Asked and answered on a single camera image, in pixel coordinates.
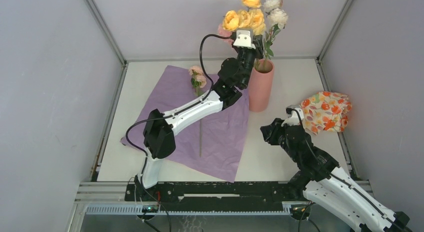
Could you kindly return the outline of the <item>pink flower stem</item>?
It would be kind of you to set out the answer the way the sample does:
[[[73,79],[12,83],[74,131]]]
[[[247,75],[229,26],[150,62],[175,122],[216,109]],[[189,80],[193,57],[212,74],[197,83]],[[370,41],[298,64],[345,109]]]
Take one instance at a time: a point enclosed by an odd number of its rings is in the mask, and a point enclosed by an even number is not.
[[[225,30],[222,26],[222,24],[219,24],[218,29],[217,29],[218,35],[222,36],[222,37],[229,37],[232,35],[231,31]],[[232,39],[224,39],[223,42],[229,44],[230,46],[233,43]]]

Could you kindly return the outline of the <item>yellow flower bunch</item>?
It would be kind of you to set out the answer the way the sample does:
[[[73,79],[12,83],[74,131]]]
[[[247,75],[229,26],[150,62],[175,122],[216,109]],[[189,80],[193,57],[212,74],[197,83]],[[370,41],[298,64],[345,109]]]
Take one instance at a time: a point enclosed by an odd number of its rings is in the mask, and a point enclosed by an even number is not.
[[[225,31],[234,32],[237,29],[251,29],[255,36],[263,35],[266,30],[262,0],[241,0],[247,10],[228,11],[223,18],[221,27]]]

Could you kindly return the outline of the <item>white flower stem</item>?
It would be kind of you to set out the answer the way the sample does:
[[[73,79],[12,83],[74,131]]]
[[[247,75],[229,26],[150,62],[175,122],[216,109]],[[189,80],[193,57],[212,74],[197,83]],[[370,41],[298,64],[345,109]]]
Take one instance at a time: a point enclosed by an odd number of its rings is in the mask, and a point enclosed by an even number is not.
[[[269,73],[272,70],[271,58],[274,53],[271,46],[288,22],[288,14],[282,7],[283,0],[265,0],[262,4],[262,10],[267,20],[267,31],[263,37],[263,59],[257,60],[254,66],[260,73]]]

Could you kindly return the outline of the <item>peach flower stem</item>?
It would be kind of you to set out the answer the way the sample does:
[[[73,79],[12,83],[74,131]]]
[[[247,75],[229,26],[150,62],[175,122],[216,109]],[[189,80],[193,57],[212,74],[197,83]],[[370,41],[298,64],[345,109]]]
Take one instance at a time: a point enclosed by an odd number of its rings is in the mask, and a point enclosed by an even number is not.
[[[189,75],[191,76],[191,85],[194,90],[194,94],[197,97],[200,97],[204,91],[203,88],[207,84],[206,76],[204,75],[201,67],[199,66],[192,66],[188,70]],[[202,120],[199,121],[199,157],[202,156],[202,145],[203,145],[203,123]]]

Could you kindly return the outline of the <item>pink purple wrapping paper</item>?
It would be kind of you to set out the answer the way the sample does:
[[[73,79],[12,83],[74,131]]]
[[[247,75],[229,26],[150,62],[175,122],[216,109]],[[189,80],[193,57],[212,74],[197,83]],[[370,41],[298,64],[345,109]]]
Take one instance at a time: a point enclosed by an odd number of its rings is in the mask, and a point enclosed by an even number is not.
[[[149,113],[176,108],[196,98],[188,69],[168,65],[149,95],[137,120]],[[249,96],[185,128],[175,138],[175,151],[167,160],[204,174],[234,182],[248,130]]]

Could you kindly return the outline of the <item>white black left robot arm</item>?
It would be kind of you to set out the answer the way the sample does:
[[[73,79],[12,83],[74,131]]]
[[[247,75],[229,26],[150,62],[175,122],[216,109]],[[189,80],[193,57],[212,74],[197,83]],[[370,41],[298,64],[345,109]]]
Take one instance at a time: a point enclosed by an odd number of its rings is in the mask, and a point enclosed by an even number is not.
[[[252,35],[247,30],[233,32],[232,47],[237,57],[225,59],[218,72],[218,79],[211,88],[178,108],[160,112],[155,109],[144,120],[143,130],[145,163],[137,175],[137,194],[144,200],[156,195],[156,184],[163,160],[176,149],[175,136],[188,126],[208,115],[218,113],[234,105],[248,87],[255,61],[264,57],[264,42],[261,35]]]

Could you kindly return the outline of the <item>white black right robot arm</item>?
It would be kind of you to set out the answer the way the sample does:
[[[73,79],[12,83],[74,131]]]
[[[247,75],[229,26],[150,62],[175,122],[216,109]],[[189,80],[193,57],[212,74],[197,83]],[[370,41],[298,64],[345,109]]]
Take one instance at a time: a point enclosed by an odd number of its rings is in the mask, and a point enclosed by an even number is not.
[[[345,222],[352,231],[409,231],[409,216],[374,199],[345,172],[338,161],[314,146],[300,125],[276,118],[260,128],[263,139],[280,146],[299,168],[289,194],[318,204]]]

